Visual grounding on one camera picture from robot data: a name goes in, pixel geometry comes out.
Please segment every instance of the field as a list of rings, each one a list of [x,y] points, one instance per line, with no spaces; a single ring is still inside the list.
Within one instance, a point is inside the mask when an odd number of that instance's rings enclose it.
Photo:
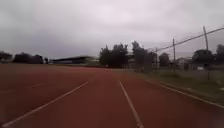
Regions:
[[[0,65],[3,128],[223,128],[224,109],[104,68]]]

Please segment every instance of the green tree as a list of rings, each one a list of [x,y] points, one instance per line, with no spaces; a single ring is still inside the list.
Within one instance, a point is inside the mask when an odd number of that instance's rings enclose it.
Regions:
[[[192,57],[193,63],[202,64],[205,67],[214,63],[214,56],[211,51],[206,49],[199,49],[194,52]]]
[[[137,41],[132,42],[132,51],[134,54],[135,62],[138,66],[143,66],[145,62],[145,55],[147,51],[139,46]]]
[[[7,60],[7,59],[11,59],[12,55],[9,53],[6,53],[4,51],[0,51],[0,60]]]
[[[111,51],[111,65],[113,67],[122,67],[122,65],[128,62],[128,45],[115,44]]]
[[[40,55],[31,56],[29,63],[31,64],[43,64],[43,57]]]
[[[110,50],[106,46],[100,51],[99,62],[101,65],[119,68],[128,62],[128,45],[122,43],[115,44],[113,49]]]
[[[224,62],[224,45],[219,44],[216,49],[216,62],[223,63]]]
[[[159,56],[159,62],[160,62],[161,67],[167,67],[169,65],[169,62],[170,62],[169,54],[167,54],[165,52],[162,53]]]
[[[99,62],[101,65],[109,66],[111,63],[111,51],[106,46],[105,48],[101,48]]]
[[[13,60],[14,63],[30,63],[31,55],[28,53],[20,53],[16,54]]]

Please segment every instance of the cloud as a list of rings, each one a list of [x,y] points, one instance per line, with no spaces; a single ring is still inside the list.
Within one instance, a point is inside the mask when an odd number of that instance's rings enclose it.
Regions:
[[[166,46],[224,21],[223,0],[0,1],[0,50],[51,58],[97,56],[108,44]]]

